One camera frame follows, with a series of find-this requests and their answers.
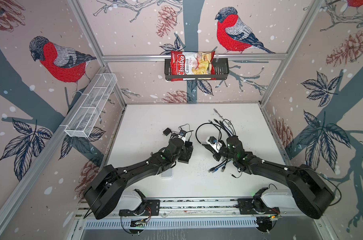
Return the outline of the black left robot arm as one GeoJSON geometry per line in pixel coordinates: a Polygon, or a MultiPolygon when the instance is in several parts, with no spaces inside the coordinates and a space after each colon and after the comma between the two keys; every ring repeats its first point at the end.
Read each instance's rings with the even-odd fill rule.
{"type": "Polygon", "coordinates": [[[97,220],[105,218],[116,208],[127,187],[173,168],[178,160],[189,161],[192,151],[192,142],[173,138],[168,141],[167,147],[145,161],[127,167],[103,167],[83,192],[89,210],[97,220]]]}

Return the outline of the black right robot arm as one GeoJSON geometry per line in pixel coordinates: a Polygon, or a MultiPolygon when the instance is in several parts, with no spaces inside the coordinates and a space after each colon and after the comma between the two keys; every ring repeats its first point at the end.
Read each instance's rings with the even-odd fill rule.
{"type": "Polygon", "coordinates": [[[227,138],[227,142],[209,137],[205,144],[216,160],[224,158],[233,162],[241,172],[262,176],[288,187],[298,209],[313,219],[319,219],[335,199],[335,194],[319,174],[308,165],[285,166],[265,161],[243,148],[237,136],[227,138]]]}

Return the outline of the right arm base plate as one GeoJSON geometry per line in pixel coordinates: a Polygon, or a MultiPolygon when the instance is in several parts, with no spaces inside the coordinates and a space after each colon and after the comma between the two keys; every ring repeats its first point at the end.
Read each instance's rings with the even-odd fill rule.
{"type": "Polygon", "coordinates": [[[261,200],[253,198],[237,199],[237,208],[241,215],[278,215],[279,208],[269,208],[261,200]]]}

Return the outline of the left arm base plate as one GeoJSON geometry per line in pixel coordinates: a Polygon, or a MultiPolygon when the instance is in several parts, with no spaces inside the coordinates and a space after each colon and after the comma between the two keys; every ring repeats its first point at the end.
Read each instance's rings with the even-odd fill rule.
{"type": "Polygon", "coordinates": [[[149,217],[158,216],[160,200],[144,200],[135,210],[120,210],[120,217],[149,217]]]}

